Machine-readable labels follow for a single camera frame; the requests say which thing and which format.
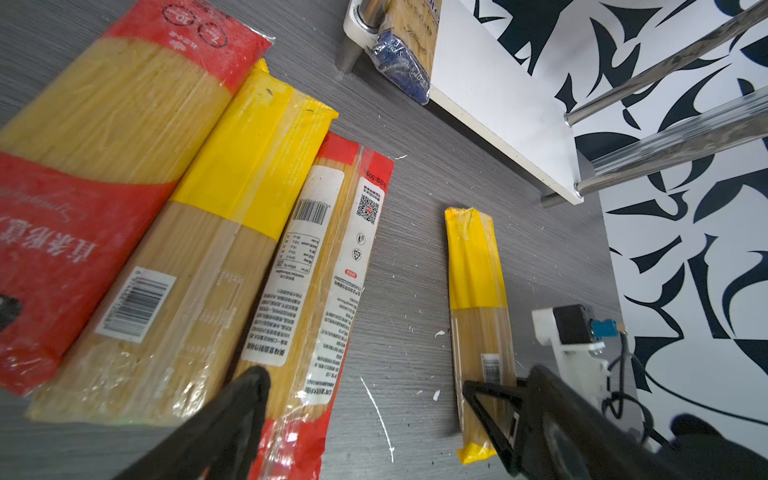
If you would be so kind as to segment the red clear spaghetti bag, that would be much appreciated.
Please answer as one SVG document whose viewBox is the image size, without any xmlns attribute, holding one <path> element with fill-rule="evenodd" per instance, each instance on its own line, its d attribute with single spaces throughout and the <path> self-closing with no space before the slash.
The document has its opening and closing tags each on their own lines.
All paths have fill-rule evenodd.
<svg viewBox="0 0 768 480">
<path fill-rule="evenodd" d="M 290 215 L 233 375 L 271 388 L 251 479 L 316 479 L 394 163 L 327 134 Z"/>
</svg>

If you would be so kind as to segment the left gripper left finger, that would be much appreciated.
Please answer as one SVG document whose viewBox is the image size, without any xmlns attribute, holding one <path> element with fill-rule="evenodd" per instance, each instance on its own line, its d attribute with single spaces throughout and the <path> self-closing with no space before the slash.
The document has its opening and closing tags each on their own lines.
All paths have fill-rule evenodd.
<svg viewBox="0 0 768 480">
<path fill-rule="evenodd" d="M 258 455 L 271 387 L 251 367 L 118 479 L 246 479 Z"/>
</svg>

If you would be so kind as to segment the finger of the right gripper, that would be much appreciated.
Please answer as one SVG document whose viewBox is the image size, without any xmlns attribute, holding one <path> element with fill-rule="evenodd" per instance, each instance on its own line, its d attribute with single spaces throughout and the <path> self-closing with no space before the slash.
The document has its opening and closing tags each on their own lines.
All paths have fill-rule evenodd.
<svg viewBox="0 0 768 480">
<path fill-rule="evenodd" d="M 530 477 L 527 448 L 531 425 L 525 412 L 527 379 L 518 378 L 513 386 L 467 380 L 463 382 L 462 394 L 507 473 Z"/>
</svg>

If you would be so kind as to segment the yellow spaghetti bag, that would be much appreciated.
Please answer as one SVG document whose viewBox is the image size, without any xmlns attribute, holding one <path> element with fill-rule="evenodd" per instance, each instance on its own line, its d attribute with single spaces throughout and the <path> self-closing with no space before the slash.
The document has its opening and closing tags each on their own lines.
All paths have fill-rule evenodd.
<svg viewBox="0 0 768 480">
<path fill-rule="evenodd" d="M 176 426 L 211 400 L 336 117 L 259 62 L 27 418 Z"/>
<path fill-rule="evenodd" d="M 517 376 L 502 265 L 491 216 L 474 208 L 444 213 L 453 371 L 463 464 L 496 451 L 462 393 L 466 381 L 513 386 Z"/>
</svg>

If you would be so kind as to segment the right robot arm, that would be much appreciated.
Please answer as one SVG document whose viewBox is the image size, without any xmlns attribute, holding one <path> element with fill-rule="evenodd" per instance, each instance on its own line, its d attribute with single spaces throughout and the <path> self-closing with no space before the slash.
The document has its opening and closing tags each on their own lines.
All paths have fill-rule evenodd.
<svg viewBox="0 0 768 480">
<path fill-rule="evenodd" d="M 462 394 L 506 472 L 525 479 L 764 479 L 766 458 L 722 436 L 684 433 L 651 452 L 548 370 Z"/>
</svg>

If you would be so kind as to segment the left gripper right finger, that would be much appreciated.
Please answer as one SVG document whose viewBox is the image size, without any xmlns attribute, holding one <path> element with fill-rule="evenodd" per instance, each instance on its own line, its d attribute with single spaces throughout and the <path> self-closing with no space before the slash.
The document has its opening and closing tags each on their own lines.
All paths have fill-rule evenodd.
<svg viewBox="0 0 768 480">
<path fill-rule="evenodd" d="M 683 479 L 639 446 L 556 374 L 527 379 L 524 475 L 529 479 Z"/>
</svg>

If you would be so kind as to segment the blue De Cecco spaghetti bag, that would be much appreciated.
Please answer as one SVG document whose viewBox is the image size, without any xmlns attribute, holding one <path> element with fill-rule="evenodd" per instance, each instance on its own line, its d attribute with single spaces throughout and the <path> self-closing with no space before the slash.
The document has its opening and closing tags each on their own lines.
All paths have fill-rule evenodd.
<svg viewBox="0 0 768 480">
<path fill-rule="evenodd" d="M 376 69 L 420 105 L 429 102 L 441 0 L 393 0 L 368 50 Z"/>
</svg>

